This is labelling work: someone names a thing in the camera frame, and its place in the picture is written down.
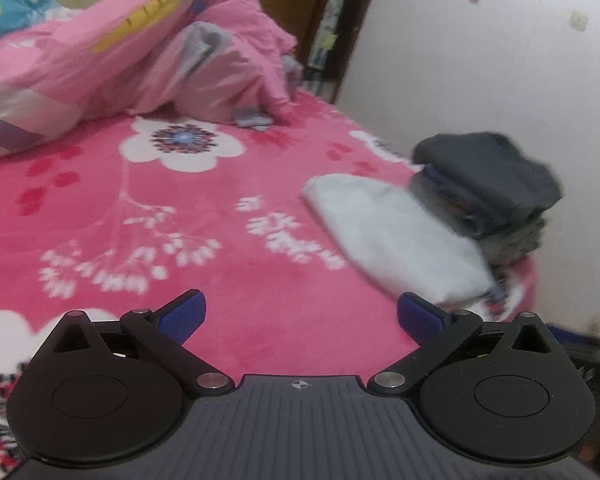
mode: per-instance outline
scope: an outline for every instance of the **black circular plate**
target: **black circular plate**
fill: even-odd
[[[558,456],[584,436],[595,405],[575,369],[551,367],[547,359],[510,350],[504,358],[443,367],[423,384],[420,411],[436,434],[474,456],[497,462]]]
[[[67,366],[32,363],[12,393],[8,417],[24,451],[46,461],[90,466],[155,444],[180,419],[182,390],[166,371],[111,356]]]

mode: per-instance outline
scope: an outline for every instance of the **wooden door frame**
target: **wooden door frame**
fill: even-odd
[[[314,46],[315,35],[320,30],[324,9],[327,8],[329,0],[316,0],[314,10],[312,10],[309,26],[304,34],[304,38],[298,38],[298,48],[296,49],[296,59],[307,66],[309,56],[311,55],[311,47]]]
[[[345,54],[346,62],[344,68],[344,75],[342,76],[342,79],[340,81],[336,82],[336,86],[333,91],[333,98],[331,99],[332,104],[338,102],[338,98],[340,97],[340,89],[342,88],[342,83],[344,82],[344,79],[347,76],[347,72],[349,71],[349,65],[351,64],[351,58],[353,57],[353,51],[356,47],[356,43],[358,42],[358,36],[360,34],[360,30],[362,30],[362,26],[365,23],[366,12],[369,10],[370,5],[371,0],[364,0],[362,6],[360,7],[360,12],[358,13],[357,19],[358,25],[356,26],[358,30],[356,31],[351,43],[347,48],[347,53]]]

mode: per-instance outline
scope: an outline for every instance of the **folded clothes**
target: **folded clothes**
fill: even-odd
[[[438,174],[480,199],[496,223],[505,218],[507,224],[522,225],[562,197],[549,168],[526,158],[503,134],[439,134],[416,146],[413,161],[432,164]]]
[[[454,228],[462,236],[480,238],[507,225],[506,216],[490,209],[487,202],[441,174],[432,164],[418,174],[418,185],[444,204]]]
[[[309,180],[302,194],[349,260],[396,298],[411,290],[450,305],[483,297],[496,285],[477,243],[408,190],[329,174]]]
[[[440,221],[451,227],[456,234],[472,236],[474,224],[466,216],[458,216],[458,209],[442,195],[432,192],[430,181],[423,170],[411,178],[410,191]],[[517,226],[504,226],[476,239],[485,261],[492,267],[507,267],[535,251],[541,242],[546,221],[535,217]]]

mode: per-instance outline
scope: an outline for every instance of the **stack of clothes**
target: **stack of clothes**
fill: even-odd
[[[503,134],[439,134],[416,146],[413,161],[425,166],[412,178],[411,192],[457,234],[476,241],[496,278],[540,246],[542,213],[562,197],[549,168]]]

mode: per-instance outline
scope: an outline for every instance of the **white wall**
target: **white wall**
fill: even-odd
[[[490,129],[549,162],[566,197],[547,215],[538,307],[600,319],[600,0],[373,0],[338,106],[405,153]]]

